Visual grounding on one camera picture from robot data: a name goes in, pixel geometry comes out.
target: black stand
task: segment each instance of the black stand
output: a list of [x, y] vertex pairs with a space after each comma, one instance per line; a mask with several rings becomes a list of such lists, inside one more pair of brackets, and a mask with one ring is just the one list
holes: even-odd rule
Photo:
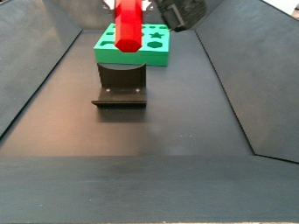
[[96, 106], [144, 107], [145, 99], [145, 64], [128, 70], [116, 70], [97, 64], [101, 83]]

